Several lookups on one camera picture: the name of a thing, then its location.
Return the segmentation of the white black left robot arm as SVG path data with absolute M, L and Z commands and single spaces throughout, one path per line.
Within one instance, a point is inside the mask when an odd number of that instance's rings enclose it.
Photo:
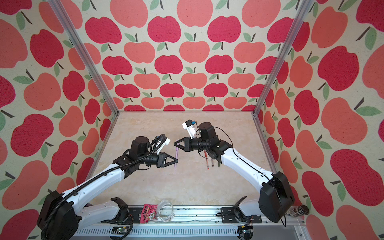
M 88 204 L 103 191 L 139 170 L 140 165 L 165 168 L 176 164 L 178 159 L 161 151 L 169 142 L 164 134 L 152 142 L 147 137 L 137 137 L 130 149 L 95 177 L 61 194 L 58 191 L 50 193 L 37 221 L 42 230 L 41 238 L 68 240 L 77 230 L 96 223 L 119 225 L 126 237 L 133 228 L 134 218 L 123 200 L 115 197 L 104 204 Z

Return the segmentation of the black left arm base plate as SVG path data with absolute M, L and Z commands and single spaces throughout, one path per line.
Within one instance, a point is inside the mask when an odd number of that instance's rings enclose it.
M 134 207 L 123 207 L 119 210 L 118 214 L 112 218 L 111 220 L 105 220 L 102 221 L 103 224 L 139 224 L 141 213 L 142 213 L 142 207 L 141 208 L 134 208 Z

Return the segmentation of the pink pen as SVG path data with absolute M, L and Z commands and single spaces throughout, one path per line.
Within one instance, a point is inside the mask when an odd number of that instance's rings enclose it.
M 175 158 L 178 160 L 178 153 L 179 153 L 179 148 L 176 147 L 176 151 L 175 151 Z

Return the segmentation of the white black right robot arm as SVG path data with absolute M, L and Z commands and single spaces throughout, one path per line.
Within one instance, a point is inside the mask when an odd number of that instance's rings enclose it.
M 234 205 L 234 215 L 240 223 L 247 222 L 251 216 L 263 215 L 273 223 L 283 222 L 295 198 L 288 178 L 281 172 L 272 173 L 242 156 L 232 142 L 219 139 L 216 127 L 210 122 L 198 125 L 187 120 L 182 124 L 189 136 L 174 145 L 184 152 L 206 152 L 219 164 L 227 166 L 245 178 L 260 194 L 255 199 L 241 198 Z

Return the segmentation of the aluminium right rear frame post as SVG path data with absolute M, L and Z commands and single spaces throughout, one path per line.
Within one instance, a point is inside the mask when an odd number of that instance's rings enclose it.
M 297 15 L 293 20 L 291 28 L 287 34 L 286 40 L 283 42 L 283 45 L 281 47 L 281 50 L 279 51 L 279 55 L 275 61 L 272 71 L 267 78 L 262 94 L 259 97 L 257 101 L 257 105 L 252 113 L 253 118 L 256 118 L 259 114 L 259 111 L 262 109 L 262 105 L 265 103 L 265 100 L 269 94 L 269 91 L 272 88 L 273 82 L 277 79 L 277 75 L 282 68 L 282 65 L 285 61 L 286 56 L 289 54 L 289 51 L 293 49 L 292 47 L 293 42 L 296 39 L 301 29 L 301 26 L 303 25 L 303 22 L 308 14 L 308 11 L 310 10 L 314 2 L 315 1 L 313 0 L 301 1 L 302 4 L 298 9 Z

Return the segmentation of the clear glass bowl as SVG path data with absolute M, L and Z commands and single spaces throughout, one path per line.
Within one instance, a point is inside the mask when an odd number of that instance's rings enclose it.
M 169 200 L 162 200 L 157 205 L 157 218 L 163 223 L 168 223 L 174 218 L 174 206 Z

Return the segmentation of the red pen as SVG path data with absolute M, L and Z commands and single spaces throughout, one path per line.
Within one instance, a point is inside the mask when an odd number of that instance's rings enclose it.
M 205 150 L 204 150 L 204 155 L 205 155 L 205 160 L 206 160 L 207 170 L 209 170 L 210 167 L 209 167 L 208 155 L 207 155 L 207 152 L 206 152 Z

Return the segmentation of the aluminium frame post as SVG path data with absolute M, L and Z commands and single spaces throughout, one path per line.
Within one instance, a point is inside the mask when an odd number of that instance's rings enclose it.
M 291 28 L 287 34 L 286 40 L 283 42 L 283 45 L 281 47 L 281 50 L 279 51 L 279 55 L 275 61 L 272 71 L 267 78 L 262 94 L 259 97 L 257 101 L 257 105 L 252 113 L 253 118 L 256 118 L 259 114 L 259 111 L 262 109 L 262 105 L 265 103 L 265 100 L 269 94 L 269 91 L 272 88 L 273 82 L 277 79 L 277 75 L 282 68 L 282 65 L 285 61 L 286 56 L 289 54 L 289 51 L 293 49 L 292 47 L 293 42 L 296 39 L 301 29 L 301 26 L 303 25 L 303 22 L 308 14 L 308 11 L 310 10 L 314 2 L 315 1 L 313 0 L 301 1 L 302 4 L 298 9 L 297 15 L 293 20 Z
M 114 116 L 118 116 L 120 111 L 118 110 L 117 105 L 114 102 L 113 97 L 111 96 L 103 78 L 98 72 L 94 64 L 94 61 L 92 60 L 91 55 L 89 54 L 87 48 L 85 47 L 84 43 L 79 37 L 77 30 L 71 21 L 71 18 L 69 17 L 69 15 L 67 14 L 64 8 L 64 5 L 61 3 L 61 1 L 57 1 L 57 0 L 53 0 L 53 1 L 49 0 L 48 2 L 51 8 L 53 9 L 56 17 L 60 21 L 62 27 L 64 28 L 67 35 L 69 36 L 69 39 L 74 44 L 74 47 L 76 48 L 81 60 L 85 64 L 85 67 L 87 68 L 89 74 L 95 81 L 95 84 L 100 90 L 104 100 L 106 101 L 109 108 L 111 109 L 112 114 Z

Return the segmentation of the pink snack packet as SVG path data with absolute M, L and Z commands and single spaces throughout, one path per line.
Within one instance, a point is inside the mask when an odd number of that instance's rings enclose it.
M 157 205 L 144 204 L 140 216 L 140 223 L 146 224 L 149 221 L 153 221 L 157 219 Z

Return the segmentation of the aluminium left rear frame post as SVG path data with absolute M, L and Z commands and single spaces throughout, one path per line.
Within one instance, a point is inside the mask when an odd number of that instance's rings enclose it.
M 71 21 L 71 18 L 69 17 L 69 15 L 67 14 L 64 8 L 64 5 L 61 3 L 61 1 L 57 1 L 57 0 L 53 0 L 53 1 L 49 0 L 48 2 L 51 8 L 53 9 L 56 17 L 60 21 L 62 27 L 64 28 L 67 35 L 69 36 L 69 39 L 74 44 L 74 47 L 76 48 L 81 60 L 85 64 L 85 67 L 87 68 L 89 74 L 95 81 L 95 84 L 100 90 L 104 100 L 106 101 L 109 108 L 111 109 L 112 114 L 114 116 L 118 116 L 120 111 L 118 110 L 117 105 L 114 102 L 113 97 L 111 96 L 103 78 L 98 72 L 94 64 L 94 61 L 92 60 L 91 55 L 89 54 L 87 48 L 85 47 L 84 43 L 79 37 L 77 30 Z

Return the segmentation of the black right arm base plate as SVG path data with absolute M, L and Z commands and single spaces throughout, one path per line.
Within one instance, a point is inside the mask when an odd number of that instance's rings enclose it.
M 223 224 L 261 224 L 262 218 L 259 215 L 245 216 L 239 208 L 223 207 L 220 212 L 216 214 L 221 217 Z

